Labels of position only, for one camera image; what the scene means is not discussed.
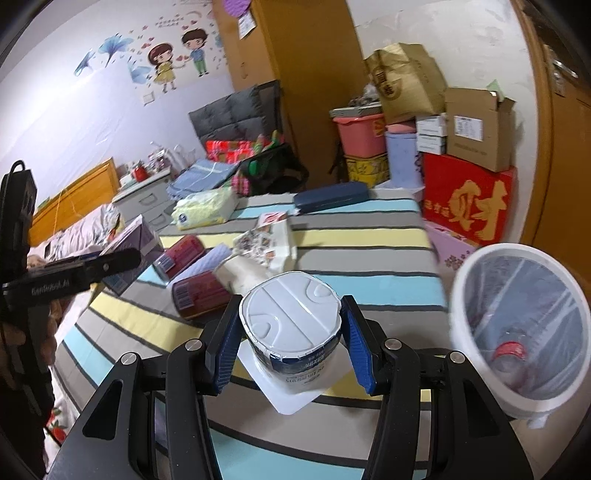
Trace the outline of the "white blue yogurt cup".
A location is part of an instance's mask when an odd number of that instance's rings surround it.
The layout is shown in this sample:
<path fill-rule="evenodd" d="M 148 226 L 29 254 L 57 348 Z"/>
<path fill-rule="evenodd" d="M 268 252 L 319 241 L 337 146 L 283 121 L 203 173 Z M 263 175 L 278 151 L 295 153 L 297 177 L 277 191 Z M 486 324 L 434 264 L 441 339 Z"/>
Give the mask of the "white blue yogurt cup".
<path fill-rule="evenodd" d="M 352 371 L 341 299 L 301 271 L 276 275 L 242 298 L 238 359 L 281 415 L 293 415 Z"/>

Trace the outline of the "clear plastic bottle red label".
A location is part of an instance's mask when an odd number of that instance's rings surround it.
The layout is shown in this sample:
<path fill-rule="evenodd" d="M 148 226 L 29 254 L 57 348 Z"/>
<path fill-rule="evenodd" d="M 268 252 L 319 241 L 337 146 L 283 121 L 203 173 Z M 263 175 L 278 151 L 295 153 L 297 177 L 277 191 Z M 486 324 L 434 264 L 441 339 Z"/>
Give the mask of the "clear plastic bottle red label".
<path fill-rule="evenodd" d="M 527 351 L 519 341 L 501 343 L 494 351 L 491 369 L 510 388 L 523 384 L 527 372 Z"/>

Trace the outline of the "pink floral box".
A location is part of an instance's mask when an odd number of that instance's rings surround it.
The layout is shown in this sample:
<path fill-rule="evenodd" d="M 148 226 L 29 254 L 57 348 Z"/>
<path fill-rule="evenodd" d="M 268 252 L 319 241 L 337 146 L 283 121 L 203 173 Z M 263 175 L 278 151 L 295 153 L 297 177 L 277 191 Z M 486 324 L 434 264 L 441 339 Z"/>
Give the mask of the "pink floral box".
<path fill-rule="evenodd" d="M 479 246 L 464 236 L 435 222 L 425 222 L 426 231 L 438 259 L 441 277 L 452 281 L 467 258 Z"/>

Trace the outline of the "red milk can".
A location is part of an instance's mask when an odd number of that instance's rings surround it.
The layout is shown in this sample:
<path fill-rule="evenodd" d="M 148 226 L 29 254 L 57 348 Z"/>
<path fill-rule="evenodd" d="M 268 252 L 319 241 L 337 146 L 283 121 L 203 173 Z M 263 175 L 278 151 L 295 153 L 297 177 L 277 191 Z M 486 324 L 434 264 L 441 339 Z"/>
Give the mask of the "red milk can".
<path fill-rule="evenodd" d="M 197 236 L 185 235 L 154 261 L 154 270 L 160 279 L 168 282 L 204 256 L 205 251 Z"/>
<path fill-rule="evenodd" d="M 180 280 L 172 286 L 171 295 L 178 315 L 184 320 L 225 307 L 231 298 L 211 271 Z"/>

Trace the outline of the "white round trash bin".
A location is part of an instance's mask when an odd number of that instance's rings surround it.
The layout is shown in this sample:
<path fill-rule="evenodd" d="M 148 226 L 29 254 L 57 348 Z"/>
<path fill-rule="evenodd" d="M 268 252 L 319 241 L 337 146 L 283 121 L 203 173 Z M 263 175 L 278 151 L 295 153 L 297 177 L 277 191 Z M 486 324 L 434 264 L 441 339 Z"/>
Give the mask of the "white round trash bin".
<path fill-rule="evenodd" d="M 540 429 L 583 384 L 590 370 L 590 308 L 573 275 L 547 253 L 516 243 L 477 250 L 456 273 L 449 308 L 454 349 L 508 416 Z M 506 341 L 527 351 L 526 377 L 516 389 L 490 367 Z"/>

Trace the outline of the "stacked white small boxes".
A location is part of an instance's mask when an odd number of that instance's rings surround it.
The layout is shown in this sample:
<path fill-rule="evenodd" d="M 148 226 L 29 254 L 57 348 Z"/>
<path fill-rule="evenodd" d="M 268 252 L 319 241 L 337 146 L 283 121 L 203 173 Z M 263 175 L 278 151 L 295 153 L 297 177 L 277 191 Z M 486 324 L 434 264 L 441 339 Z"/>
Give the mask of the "stacked white small boxes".
<path fill-rule="evenodd" d="M 417 150 L 421 153 L 442 155 L 447 149 L 447 115 L 416 118 Z"/>

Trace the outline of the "grey padded cushion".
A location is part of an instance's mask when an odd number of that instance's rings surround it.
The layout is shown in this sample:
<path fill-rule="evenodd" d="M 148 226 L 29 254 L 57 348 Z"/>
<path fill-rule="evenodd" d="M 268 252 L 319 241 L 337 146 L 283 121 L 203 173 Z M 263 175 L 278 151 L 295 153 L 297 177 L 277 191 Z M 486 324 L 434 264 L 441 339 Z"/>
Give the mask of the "grey padded cushion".
<path fill-rule="evenodd" d="M 283 134 L 280 81 L 237 91 L 189 112 L 188 117 L 202 146 L 207 141 L 270 138 L 274 131 Z"/>

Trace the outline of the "wooden door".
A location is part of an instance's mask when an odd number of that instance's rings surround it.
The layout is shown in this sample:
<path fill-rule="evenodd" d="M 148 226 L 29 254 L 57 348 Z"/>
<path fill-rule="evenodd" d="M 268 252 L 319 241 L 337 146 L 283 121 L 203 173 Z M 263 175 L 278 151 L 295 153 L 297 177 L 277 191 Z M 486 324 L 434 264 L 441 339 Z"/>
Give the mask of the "wooden door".
<path fill-rule="evenodd" d="M 562 263 L 590 294 L 590 22 L 568 15 L 586 1 L 515 1 L 533 67 L 538 111 L 533 188 L 520 241 Z M 551 87 L 543 45 L 579 75 Z"/>

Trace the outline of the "white foam fruit net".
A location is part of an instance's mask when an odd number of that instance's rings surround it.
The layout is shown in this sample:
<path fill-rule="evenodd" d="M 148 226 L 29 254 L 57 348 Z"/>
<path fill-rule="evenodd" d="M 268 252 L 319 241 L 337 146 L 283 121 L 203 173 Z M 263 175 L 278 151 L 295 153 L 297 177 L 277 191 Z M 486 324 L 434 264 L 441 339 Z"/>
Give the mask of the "white foam fruit net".
<path fill-rule="evenodd" d="M 218 244 L 214 248 L 211 248 L 211 250 L 208 250 L 204 256 L 189 265 L 183 274 L 190 277 L 206 271 L 213 271 L 217 266 L 221 265 L 226 258 L 231 256 L 231 253 L 231 248 L 227 245 L 223 243 Z"/>

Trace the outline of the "folded blue cloth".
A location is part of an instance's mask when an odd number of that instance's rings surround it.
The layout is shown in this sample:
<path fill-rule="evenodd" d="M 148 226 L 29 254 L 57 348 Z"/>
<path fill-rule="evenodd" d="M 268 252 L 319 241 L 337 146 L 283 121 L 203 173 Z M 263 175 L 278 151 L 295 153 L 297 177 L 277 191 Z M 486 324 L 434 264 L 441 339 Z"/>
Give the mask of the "folded blue cloth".
<path fill-rule="evenodd" d="M 216 189 L 238 170 L 238 163 L 196 160 L 166 188 L 169 198 L 178 201 L 202 191 Z"/>

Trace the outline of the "brown paper bag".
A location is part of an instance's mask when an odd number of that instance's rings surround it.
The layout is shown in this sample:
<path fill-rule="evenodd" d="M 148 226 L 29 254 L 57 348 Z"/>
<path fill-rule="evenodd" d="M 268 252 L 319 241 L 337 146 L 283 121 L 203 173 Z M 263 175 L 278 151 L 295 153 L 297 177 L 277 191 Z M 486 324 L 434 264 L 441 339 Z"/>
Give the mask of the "brown paper bag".
<path fill-rule="evenodd" d="M 387 124 L 444 112 L 447 82 L 422 44 L 382 47 L 365 59 L 365 66 Z"/>

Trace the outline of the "grey drawer cabinet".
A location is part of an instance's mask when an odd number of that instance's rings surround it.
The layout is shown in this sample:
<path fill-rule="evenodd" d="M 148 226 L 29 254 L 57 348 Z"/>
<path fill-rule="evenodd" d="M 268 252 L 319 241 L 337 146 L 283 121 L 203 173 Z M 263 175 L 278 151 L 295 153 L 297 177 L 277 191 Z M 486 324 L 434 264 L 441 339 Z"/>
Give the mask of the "grey drawer cabinet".
<path fill-rule="evenodd" d="M 160 231 L 171 223 L 174 201 L 167 188 L 171 183 L 169 167 L 117 193 L 112 204 L 119 211 L 124 225 L 141 215 L 154 230 Z"/>

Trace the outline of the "red plaid cloth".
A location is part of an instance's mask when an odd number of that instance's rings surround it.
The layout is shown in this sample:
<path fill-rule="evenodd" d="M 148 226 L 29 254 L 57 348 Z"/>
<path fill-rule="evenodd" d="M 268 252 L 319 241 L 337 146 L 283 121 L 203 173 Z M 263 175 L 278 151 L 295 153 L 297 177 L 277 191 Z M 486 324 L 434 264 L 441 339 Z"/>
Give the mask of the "red plaid cloth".
<path fill-rule="evenodd" d="M 269 150 L 270 147 L 280 145 L 284 141 L 283 134 L 274 130 L 270 137 L 259 135 L 256 140 L 207 140 L 205 142 L 205 151 L 207 158 L 214 162 L 226 164 L 239 164 L 246 161 L 256 154 Z M 250 181 L 239 170 L 230 180 L 230 186 L 239 196 L 249 196 L 252 194 Z"/>

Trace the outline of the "pink plastic bin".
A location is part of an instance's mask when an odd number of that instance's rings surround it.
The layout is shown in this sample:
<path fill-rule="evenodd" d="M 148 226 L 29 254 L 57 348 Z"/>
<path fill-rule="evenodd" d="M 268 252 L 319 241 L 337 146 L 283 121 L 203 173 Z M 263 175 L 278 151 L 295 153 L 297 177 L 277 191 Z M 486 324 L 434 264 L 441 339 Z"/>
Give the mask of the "pink plastic bin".
<path fill-rule="evenodd" d="M 346 156 L 370 158 L 386 152 L 386 120 L 383 113 L 332 119 L 338 127 Z"/>

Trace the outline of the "red gift box gold character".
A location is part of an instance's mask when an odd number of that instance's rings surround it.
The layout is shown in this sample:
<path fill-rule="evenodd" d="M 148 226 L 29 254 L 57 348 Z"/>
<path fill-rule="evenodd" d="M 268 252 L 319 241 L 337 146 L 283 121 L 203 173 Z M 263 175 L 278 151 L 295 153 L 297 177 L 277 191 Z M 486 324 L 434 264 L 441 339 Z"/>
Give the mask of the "red gift box gold character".
<path fill-rule="evenodd" d="M 447 154 L 423 155 L 423 217 L 479 245 L 505 232 L 516 169 L 492 172 Z"/>

